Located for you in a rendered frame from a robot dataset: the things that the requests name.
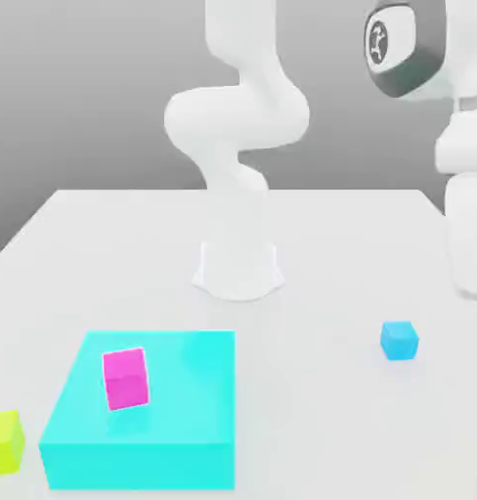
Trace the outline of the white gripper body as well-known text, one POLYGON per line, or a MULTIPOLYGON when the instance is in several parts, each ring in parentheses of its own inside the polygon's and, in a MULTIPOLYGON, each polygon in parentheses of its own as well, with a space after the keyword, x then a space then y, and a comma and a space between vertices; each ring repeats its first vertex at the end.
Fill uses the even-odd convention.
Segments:
POLYGON ((448 181, 445 217, 455 287, 477 300, 477 173, 458 174, 448 181))

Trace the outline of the small blue cube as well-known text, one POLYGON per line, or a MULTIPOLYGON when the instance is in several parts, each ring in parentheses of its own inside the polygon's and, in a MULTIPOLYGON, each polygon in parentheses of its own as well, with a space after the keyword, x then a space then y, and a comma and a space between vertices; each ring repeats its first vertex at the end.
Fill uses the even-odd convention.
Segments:
POLYGON ((414 359, 419 338, 408 321, 385 321, 382 324, 380 345, 388 360, 414 359))

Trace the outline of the small magenta cube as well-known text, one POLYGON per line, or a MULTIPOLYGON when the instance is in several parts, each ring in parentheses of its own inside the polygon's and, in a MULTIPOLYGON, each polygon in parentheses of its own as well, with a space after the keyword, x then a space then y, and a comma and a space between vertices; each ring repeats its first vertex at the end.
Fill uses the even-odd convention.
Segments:
POLYGON ((110 412, 150 402, 149 375, 142 347, 103 353, 102 368, 110 412))

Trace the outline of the small lime cube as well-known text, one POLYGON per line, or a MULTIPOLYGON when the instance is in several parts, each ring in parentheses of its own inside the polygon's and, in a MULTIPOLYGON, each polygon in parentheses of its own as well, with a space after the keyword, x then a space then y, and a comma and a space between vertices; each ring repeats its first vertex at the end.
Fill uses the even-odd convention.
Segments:
POLYGON ((0 476, 20 469, 23 449, 24 434, 19 412, 0 412, 0 476))

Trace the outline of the large cyan box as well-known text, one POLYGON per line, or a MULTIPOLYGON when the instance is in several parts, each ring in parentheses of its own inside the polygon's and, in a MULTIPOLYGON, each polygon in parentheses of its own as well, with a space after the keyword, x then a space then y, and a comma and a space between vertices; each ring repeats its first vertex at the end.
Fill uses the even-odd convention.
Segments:
POLYGON ((53 490, 232 490, 232 331, 90 332, 39 441, 53 490), (104 357, 141 349, 149 401, 108 407, 104 357))

